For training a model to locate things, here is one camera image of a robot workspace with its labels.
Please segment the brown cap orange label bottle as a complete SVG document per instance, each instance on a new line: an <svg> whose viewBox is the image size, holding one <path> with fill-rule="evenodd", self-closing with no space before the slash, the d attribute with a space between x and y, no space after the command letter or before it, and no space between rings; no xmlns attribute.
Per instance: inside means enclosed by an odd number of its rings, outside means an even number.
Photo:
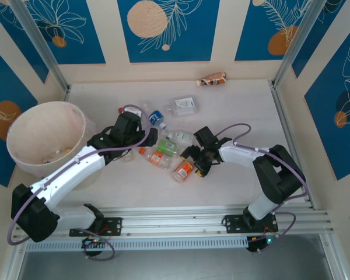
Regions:
<svg viewBox="0 0 350 280"><path fill-rule="evenodd" d="M194 170L194 164L190 160L183 160L172 172L172 177L178 181L183 182Z"/></svg>

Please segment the clear bottle green label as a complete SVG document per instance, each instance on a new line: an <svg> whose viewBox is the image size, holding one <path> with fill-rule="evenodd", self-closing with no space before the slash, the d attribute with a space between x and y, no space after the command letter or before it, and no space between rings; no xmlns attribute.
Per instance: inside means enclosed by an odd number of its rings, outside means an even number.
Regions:
<svg viewBox="0 0 350 280"><path fill-rule="evenodd" d="M179 149L177 143L168 139L160 139L157 144L157 151L171 158L179 155Z"/></svg>

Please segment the small bottle green white label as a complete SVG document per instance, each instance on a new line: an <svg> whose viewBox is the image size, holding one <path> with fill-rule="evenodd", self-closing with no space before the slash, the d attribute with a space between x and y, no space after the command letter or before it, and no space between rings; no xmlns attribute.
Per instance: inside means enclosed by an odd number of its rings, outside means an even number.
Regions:
<svg viewBox="0 0 350 280"><path fill-rule="evenodd" d="M194 136L189 132L184 131L171 131L164 129L161 131L161 135L166 139L169 139L173 142L177 142L182 145L192 145L194 143Z"/></svg>

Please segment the clear bottle blue label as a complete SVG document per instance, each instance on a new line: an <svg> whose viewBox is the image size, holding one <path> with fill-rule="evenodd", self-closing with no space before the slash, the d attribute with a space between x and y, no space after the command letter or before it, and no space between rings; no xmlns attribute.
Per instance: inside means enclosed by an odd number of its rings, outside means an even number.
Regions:
<svg viewBox="0 0 350 280"><path fill-rule="evenodd" d="M167 128L167 125L164 122L164 116L159 110L157 110L148 102L143 102L142 108L145 111L146 115L148 116L149 122L154 127L157 127L160 130L165 130Z"/></svg>

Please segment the square clear bottle white label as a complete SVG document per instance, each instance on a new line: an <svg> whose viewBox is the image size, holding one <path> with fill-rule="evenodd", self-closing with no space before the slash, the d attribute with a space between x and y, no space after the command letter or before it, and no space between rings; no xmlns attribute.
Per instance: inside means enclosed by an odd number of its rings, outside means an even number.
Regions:
<svg viewBox="0 0 350 280"><path fill-rule="evenodd" d="M165 111L173 117L183 117L197 114L200 110L198 100L195 96L176 97L166 104Z"/></svg>

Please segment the brown label drink bottle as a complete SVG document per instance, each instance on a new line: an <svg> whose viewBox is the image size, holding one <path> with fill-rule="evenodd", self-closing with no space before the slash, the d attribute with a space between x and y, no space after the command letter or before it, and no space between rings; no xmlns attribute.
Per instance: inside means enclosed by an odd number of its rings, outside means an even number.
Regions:
<svg viewBox="0 0 350 280"><path fill-rule="evenodd" d="M220 85L227 82L227 76L225 72L218 72L210 74L202 79L196 81L197 86L212 86Z"/></svg>

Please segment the white round bin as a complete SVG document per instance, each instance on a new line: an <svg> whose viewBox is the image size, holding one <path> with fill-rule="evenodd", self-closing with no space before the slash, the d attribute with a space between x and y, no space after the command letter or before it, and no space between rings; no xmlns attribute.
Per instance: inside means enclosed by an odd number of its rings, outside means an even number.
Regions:
<svg viewBox="0 0 350 280"><path fill-rule="evenodd" d="M53 173L96 132L96 124L68 102L52 101L27 110L13 122L6 138L7 150L16 163L9 188Z"/></svg>

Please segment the small circuit board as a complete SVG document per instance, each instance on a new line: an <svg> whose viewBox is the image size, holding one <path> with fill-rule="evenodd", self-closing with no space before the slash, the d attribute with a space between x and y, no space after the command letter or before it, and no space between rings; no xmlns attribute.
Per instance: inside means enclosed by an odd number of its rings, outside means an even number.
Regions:
<svg viewBox="0 0 350 280"><path fill-rule="evenodd" d="M251 253L261 253L265 248L268 246L274 244L277 239L279 238L279 235L276 234L275 236L254 236L254 237L248 237L248 247L247 250Z"/></svg>
<svg viewBox="0 0 350 280"><path fill-rule="evenodd" d="M82 249L104 249L106 247L105 242L103 242L100 238L89 236L82 240Z"/></svg>

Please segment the grey metal sheet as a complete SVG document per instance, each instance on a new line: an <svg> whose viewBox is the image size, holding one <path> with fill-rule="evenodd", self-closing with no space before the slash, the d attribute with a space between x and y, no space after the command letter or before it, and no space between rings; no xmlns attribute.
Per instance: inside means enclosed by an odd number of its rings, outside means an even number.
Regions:
<svg viewBox="0 0 350 280"><path fill-rule="evenodd" d="M121 251L94 262L82 253L27 253L19 280L333 280L316 236L284 237L262 254L245 248Z"/></svg>

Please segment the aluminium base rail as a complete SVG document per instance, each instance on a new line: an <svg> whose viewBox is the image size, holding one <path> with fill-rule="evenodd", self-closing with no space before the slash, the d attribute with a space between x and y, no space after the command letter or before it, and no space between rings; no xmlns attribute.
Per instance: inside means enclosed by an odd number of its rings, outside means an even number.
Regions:
<svg viewBox="0 0 350 280"><path fill-rule="evenodd" d="M173 206L100 208L106 217L121 217L121 237L196 237L225 235L221 221L225 215L240 214L245 205ZM315 210L309 202L288 203L276 215L279 232L283 232L296 215L288 232L292 235L331 233L334 227L326 210Z"/></svg>

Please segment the aluminium frame post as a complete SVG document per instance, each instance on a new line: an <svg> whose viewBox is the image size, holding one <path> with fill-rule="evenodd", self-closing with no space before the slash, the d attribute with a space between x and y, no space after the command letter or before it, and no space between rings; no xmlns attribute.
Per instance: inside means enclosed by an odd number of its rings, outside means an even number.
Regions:
<svg viewBox="0 0 350 280"><path fill-rule="evenodd" d="M55 81L60 86L63 94L65 94L69 84L65 79L62 71L60 70L58 62L52 54L41 31L37 27L29 10L26 8L26 5L23 3L22 0L8 0L8 4L13 13L15 14L17 20L23 27L32 45L34 45L39 56L41 57L49 71L52 73Z"/></svg>
<svg viewBox="0 0 350 280"><path fill-rule="evenodd" d="M295 78L300 76L344 2L345 0L307 0L309 9L274 76L272 84L275 89L284 81L288 70L293 71Z"/></svg>

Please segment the aluminium frame leg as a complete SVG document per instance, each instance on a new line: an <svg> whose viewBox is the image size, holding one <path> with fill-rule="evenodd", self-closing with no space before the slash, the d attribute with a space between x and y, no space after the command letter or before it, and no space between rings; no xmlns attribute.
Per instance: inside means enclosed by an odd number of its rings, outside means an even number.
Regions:
<svg viewBox="0 0 350 280"><path fill-rule="evenodd" d="M0 280L19 279L20 270L26 254L26 247L26 242L17 246L9 246L0 271Z"/></svg>
<svg viewBox="0 0 350 280"><path fill-rule="evenodd" d="M320 233L319 238L324 250L327 264L329 266L333 280L349 280L347 272L344 269L344 263L341 253L338 251L334 234Z"/></svg>

